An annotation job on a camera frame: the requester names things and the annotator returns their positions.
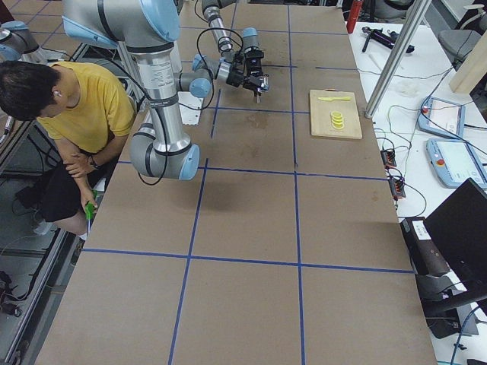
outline shirt sleeve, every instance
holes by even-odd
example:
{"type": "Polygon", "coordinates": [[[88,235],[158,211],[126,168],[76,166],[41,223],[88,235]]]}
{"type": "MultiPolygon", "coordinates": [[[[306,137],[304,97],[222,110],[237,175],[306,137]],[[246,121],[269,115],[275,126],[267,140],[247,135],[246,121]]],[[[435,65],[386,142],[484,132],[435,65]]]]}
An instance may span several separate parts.
{"type": "Polygon", "coordinates": [[[117,136],[128,135],[135,119],[129,96],[115,76],[110,78],[105,88],[105,110],[110,131],[117,136]]]}
{"type": "Polygon", "coordinates": [[[47,134],[52,139],[61,139],[62,135],[48,122],[47,118],[37,118],[37,121],[47,131],[47,134]]]}

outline blue and white device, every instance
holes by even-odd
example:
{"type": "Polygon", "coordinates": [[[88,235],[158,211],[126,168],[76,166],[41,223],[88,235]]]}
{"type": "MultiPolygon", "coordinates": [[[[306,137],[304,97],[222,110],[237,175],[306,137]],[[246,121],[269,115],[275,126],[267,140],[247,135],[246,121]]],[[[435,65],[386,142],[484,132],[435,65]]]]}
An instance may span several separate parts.
{"type": "Polygon", "coordinates": [[[429,97],[418,115],[418,127],[423,132],[445,138],[463,137],[465,106],[429,97]]]}
{"type": "Polygon", "coordinates": [[[440,181],[457,188],[471,177],[487,189],[487,173],[472,146],[460,139],[428,139],[426,151],[440,181]]]}

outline black hair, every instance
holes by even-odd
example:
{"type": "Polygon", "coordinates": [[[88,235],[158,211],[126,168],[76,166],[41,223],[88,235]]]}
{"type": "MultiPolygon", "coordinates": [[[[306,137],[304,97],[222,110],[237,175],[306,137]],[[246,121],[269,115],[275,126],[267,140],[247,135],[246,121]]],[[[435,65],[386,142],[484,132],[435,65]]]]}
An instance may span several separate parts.
{"type": "Polygon", "coordinates": [[[0,108],[18,120],[33,120],[55,104],[53,86],[61,74],[46,65],[22,61],[0,63],[0,108]]]}

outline black pants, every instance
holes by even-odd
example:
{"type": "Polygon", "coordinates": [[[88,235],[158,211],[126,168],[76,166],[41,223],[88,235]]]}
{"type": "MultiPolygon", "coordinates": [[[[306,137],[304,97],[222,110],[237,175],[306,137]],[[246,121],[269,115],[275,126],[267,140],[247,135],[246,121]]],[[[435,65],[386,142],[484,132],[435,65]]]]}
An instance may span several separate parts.
{"type": "MultiPolygon", "coordinates": [[[[93,188],[103,177],[107,180],[105,188],[115,170],[118,157],[105,163],[99,170],[88,174],[88,182],[93,188]]],[[[82,210],[81,193],[75,180],[66,171],[65,165],[60,162],[54,169],[53,175],[46,187],[40,203],[40,213],[47,222],[56,222],[61,219],[73,217],[82,210]]]]}

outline black monitor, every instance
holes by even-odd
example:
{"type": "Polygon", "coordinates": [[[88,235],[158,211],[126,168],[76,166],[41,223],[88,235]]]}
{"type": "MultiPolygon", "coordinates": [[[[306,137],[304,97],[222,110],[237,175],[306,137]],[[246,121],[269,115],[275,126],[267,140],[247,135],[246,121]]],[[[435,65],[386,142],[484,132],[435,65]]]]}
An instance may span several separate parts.
{"type": "Polygon", "coordinates": [[[423,302],[425,315],[441,316],[477,302],[487,312],[487,194],[467,179],[424,221],[434,244],[466,291],[423,302]]]}

